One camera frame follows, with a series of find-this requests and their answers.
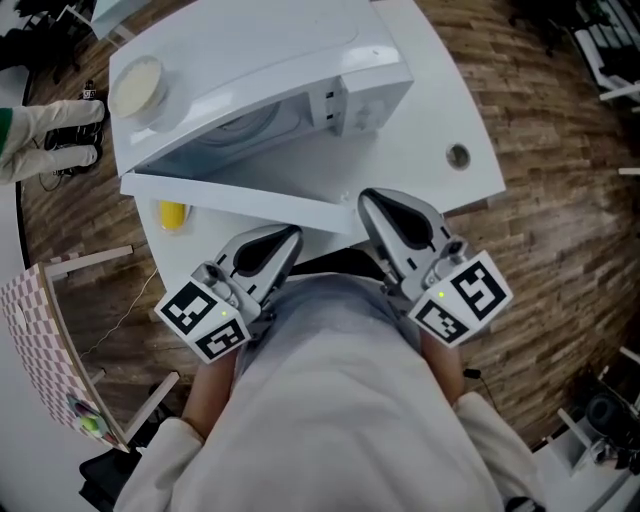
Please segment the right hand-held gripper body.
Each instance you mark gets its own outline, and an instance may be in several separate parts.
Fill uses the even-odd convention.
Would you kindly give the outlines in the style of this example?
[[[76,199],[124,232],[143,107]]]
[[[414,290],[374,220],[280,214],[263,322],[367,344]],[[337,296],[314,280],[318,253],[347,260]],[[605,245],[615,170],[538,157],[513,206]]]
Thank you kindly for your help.
[[[438,233],[423,250],[379,256],[390,266],[384,293],[396,318],[456,347],[484,330],[513,299],[486,251],[462,237]]]

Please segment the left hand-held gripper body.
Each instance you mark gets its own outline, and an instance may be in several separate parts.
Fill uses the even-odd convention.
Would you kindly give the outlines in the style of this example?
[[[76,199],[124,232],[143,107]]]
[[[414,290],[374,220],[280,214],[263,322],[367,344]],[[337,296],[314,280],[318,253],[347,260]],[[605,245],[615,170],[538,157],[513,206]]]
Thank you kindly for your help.
[[[214,362],[267,331],[275,287],[274,263],[249,275],[229,259],[206,261],[164,295],[155,313],[202,361]]]

